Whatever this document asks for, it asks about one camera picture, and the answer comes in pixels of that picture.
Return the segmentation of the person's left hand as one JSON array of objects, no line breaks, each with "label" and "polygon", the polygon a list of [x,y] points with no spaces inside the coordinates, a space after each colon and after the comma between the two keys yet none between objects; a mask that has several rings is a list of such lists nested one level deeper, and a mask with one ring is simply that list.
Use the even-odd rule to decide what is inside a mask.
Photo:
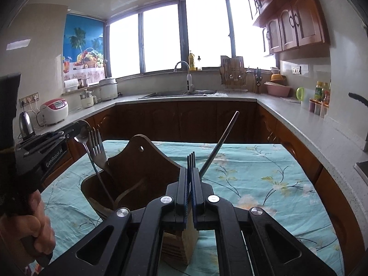
[{"label": "person's left hand", "polygon": [[55,233],[49,217],[44,213],[44,202],[39,191],[29,196],[29,206],[32,211],[30,215],[1,217],[1,249],[9,253],[10,259],[21,270],[35,261],[25,250],[21,239],[33,236],[36,251],[46,255],[55,248]]}]

